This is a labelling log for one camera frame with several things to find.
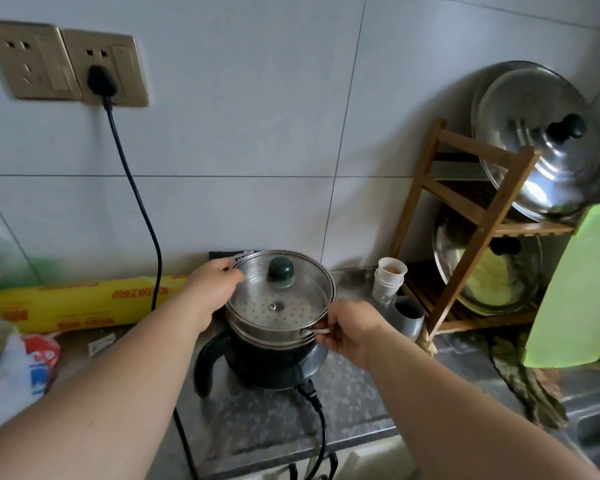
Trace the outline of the person's right hand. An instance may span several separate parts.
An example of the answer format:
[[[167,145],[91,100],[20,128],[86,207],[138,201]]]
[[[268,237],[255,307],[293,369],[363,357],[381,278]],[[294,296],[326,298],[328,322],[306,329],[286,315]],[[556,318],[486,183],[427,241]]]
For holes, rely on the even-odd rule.
[[[393,330],[375,307],[366,301],[348,300],[338,300],[331,303],[328,310],[330,307],[349,307],[349,336],[341,340],[316,340],[319,344],[368,371],[395,357],[397,348]]]

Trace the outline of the steel steamer basket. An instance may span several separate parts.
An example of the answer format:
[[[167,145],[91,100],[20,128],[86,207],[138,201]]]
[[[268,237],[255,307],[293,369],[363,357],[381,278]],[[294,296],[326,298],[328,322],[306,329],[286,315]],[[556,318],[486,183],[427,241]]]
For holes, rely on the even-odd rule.
[[[328,304],[296,293],[235,294],[226,304],[231,329],[243,340],[266,349],[295,349],[314,341],[326,330],[316,329]]]

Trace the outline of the person's right forearm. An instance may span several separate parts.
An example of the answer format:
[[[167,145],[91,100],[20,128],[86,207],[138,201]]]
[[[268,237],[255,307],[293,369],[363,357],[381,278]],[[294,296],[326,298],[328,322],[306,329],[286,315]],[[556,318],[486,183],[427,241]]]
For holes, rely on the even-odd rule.
[[[366,367],[425,480],[600,480],[589,461],[391,326],[364,339]]]

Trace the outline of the glass lid with green knob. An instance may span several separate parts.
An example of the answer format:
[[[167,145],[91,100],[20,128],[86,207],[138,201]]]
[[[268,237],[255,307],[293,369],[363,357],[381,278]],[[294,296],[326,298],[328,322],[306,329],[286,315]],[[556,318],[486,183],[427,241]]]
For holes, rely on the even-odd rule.
[[[232,268],[244,278],[226,307],[236,320],[257,329],[308,336],[336,298],[331,274],[301,253],[269,250],[236,255]]]

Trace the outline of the grey plastic cup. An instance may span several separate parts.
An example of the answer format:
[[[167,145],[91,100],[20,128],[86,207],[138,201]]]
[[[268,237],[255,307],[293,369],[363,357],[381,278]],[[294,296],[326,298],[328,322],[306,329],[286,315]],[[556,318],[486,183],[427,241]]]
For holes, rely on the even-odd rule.
[[[388,322],[403,336],[415,342],[424,323],[425,309],[417,299],[396,296],[390,306]]]

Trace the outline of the brown scrubbing cloth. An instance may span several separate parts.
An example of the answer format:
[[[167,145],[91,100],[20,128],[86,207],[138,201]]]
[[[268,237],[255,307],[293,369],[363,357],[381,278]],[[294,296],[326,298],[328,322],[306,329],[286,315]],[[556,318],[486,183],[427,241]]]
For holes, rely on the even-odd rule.
[[[438,353],[438,348],[433,343],[433,340],[426,329],[426,326],[423,326],[415,339],[416,345],[421,348],[424,352],[426,352],[430,357],[435,357]]]

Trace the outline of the yellow cling wrap box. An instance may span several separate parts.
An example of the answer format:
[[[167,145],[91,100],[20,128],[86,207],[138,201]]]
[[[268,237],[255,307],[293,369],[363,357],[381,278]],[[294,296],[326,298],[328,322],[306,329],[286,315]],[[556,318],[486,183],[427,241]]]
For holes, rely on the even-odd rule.
[[[26,334],[136,324],[152,311],[154,277],[0,290],[0,319]]]

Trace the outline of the steel and glass pan lid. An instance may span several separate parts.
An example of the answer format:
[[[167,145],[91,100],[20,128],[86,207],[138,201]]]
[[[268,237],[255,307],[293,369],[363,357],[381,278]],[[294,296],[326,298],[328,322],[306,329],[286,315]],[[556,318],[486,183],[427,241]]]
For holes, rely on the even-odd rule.
[[[434,220],[432,247],[448,283],[477,226],[442,203]],[[541,281],[543,254],[538,237],[494,237],[470,273],[458,300],[479,315],[504,315],[524,308]]]

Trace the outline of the dark green dish rag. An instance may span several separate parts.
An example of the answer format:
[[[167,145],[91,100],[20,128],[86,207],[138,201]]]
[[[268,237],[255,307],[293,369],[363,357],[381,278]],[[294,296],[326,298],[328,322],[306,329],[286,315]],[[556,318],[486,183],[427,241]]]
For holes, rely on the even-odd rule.
[[[567,427],[568,417],[560,400],[543,386],[533,369],[522,365],[517,344],[494,336],[489,355],[501,379],[521,403],[527,420],[542,429]]]

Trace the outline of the white printed plastic bag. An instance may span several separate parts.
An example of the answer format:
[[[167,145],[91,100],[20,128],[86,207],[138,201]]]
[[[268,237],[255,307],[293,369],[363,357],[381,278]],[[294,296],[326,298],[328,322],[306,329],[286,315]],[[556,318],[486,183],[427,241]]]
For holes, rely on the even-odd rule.
[[[60,354],[55,338],[0,319],[0,426],[45,394]]]

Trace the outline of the green plastic cutting board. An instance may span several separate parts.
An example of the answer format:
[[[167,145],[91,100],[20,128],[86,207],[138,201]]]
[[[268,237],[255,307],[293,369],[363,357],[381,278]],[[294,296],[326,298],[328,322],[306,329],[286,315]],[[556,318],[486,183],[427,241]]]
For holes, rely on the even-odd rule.
[[[555,269],[521,364],[563,369],[600,358],[600,204],[582,216]]]

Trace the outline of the large steel wok lid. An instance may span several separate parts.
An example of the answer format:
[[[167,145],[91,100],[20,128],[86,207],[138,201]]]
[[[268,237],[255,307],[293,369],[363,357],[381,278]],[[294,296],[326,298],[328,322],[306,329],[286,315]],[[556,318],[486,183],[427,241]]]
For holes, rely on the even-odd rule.
[[[474,138],[540,157],[512,203],[535,222],[577,223],[600,202],[600,128],[590,105],[565,78],[528,61],[487,67],[471,108]]]

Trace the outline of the steel sink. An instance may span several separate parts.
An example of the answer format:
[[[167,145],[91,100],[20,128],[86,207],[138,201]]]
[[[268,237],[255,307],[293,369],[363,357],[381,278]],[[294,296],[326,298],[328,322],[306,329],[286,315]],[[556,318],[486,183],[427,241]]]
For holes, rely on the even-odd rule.
[[[565,441],[600,470],[600,390],[567,395],[562,404],[568,418]]]

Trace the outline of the black wall plug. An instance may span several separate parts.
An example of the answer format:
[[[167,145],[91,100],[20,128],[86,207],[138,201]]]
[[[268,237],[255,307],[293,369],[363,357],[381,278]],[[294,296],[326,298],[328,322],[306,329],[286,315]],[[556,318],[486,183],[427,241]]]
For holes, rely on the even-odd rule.
[[[103,65],[91,65],[88,69],[87,86],[91,92],[101,98],[112,98],[118,93],[118,85],[110,71]]]

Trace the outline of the beige wall socket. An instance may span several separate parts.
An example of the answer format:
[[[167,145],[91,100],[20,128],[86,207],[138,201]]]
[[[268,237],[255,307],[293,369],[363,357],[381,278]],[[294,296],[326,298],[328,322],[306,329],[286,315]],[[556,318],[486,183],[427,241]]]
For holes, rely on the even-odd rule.
[[[17,99],[82,100],[61,31],[53,24],[0,20],[0,71]]]
[[[146,89],[135,39],[127,34],[62,29],[61,35],[82,92],[88,105],[100,104],[87,85],[88,70],[101,65],[110,72],[118,92],[112,103],[120,107],[147,107]]]

